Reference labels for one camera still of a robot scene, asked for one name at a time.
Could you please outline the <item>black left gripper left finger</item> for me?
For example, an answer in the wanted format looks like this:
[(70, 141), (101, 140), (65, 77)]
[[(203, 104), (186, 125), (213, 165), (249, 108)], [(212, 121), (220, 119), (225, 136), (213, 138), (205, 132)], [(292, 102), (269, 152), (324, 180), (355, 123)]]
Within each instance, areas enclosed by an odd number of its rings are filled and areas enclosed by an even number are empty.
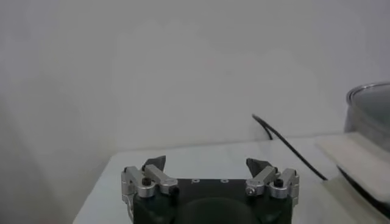
[(174, 198), (179, 195), (179, 181), (164, 173), (166, 156), (149, 158), (141, 167), (125, 167), (121, 172), (122, 201), (129, 219), (134, 219), (134, 198), (152, 198), (157, 192)]

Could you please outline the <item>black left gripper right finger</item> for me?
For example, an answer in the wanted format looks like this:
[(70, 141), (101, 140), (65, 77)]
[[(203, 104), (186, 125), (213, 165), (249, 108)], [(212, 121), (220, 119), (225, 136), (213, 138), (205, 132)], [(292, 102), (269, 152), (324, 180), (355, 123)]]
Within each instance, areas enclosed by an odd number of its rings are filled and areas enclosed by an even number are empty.
[(272, 198), (291, 198), (293, 207), (299, 203), (300, 177), (296, 170), (285, 169), (279, 172), (269, 162), (253, 158), (246, 159), (246, 165), (252, 175), (252, 178), (245, 181), (247, 196), (257, 197), (268, 190)]

